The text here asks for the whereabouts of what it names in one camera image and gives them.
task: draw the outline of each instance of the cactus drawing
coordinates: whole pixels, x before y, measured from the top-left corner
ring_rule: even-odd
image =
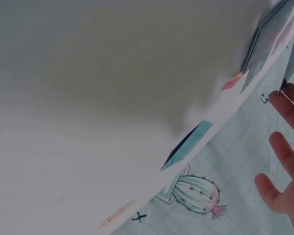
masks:
[[[174,200],[188,210],[195,213],[212,213],[212,219],[217,219],[226,211],[226,206],[219,206],[220,190],[211,181],[188,175],[190,166],[188,165],[180,172],[172,184],[162,189],[157,197],[171,204]]]

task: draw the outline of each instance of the human hand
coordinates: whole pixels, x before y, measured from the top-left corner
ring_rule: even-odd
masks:
[[[277,91],[272,92],[269,100],[279,114],[294,129],[294,105],[287,97],[294,102],[294,84],[288,83],[283,89],[283,94],[277,95]],[[269,141],[292,181],[283,193],[276,189],[265,174],[258,174],[255,177],[255,184],[268,207],[275,213],[287,214],[294,227],[294,152],[279,132],[273,133]]]

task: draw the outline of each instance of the sticker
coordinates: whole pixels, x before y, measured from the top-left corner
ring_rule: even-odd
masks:
[[[203,120],[197,127],[195,127],[171,152],[161,170],[165,170],[170,166],[178,163],[187,157],[195,145],[206,135],[212,127],[212,123]]]
[[[227,82],[224,87],[222,87],[221,91],[224,91],[224,90],[228,90],[228,89],[231,89],[232,87],[235,86],[235,84],[241,79],[242,77],[242,73],[241,72],[236,72],[231,80],[229,82]]]
[[[122,215],[128,208],[130,208],[136,200],[132,200],[129,203],[127,203],[125,206],[123,206],[122,208],[120,208],[118,211],[114,212],[111,216],[109,216],[108,218],[106,218],[106,220],[100,225],[100,228],[110,224],[113,220],[115,220],[116,218],[118,218],[120,215]]]

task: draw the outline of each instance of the light blue grid paper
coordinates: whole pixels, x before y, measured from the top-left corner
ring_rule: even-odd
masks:
[[[205,177],[220,190],[219,219],[194,213],[176,201],[154,197],[140,209],[147,217],[126,223],[113,235],[285,235],[294,234],[287,217],[273,214],[254,185],[257,173],[269,175],[279,190],[290,178],[269,145],[269,135],[281,131],[294,149],[294,131],[265,100],[282,79],[290,51],[285,49],[237,113],[190,162],[188,175]]]

